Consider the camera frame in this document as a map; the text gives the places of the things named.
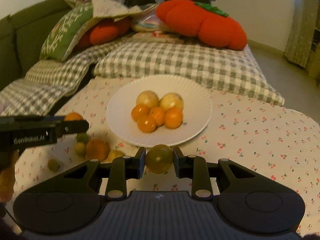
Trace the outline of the person's left hand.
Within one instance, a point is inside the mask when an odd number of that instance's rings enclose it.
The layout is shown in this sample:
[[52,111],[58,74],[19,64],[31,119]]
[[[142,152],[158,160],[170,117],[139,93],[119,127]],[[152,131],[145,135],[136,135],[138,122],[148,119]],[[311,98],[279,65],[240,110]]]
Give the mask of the person's left hand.
[[15,184],[15,164],[19,158],[17,151],[12,152],[10,164],[7,168],[1,171],[1,188],[0,188],[0,199],[1,203],[6,203],[11,200],[14,193]]

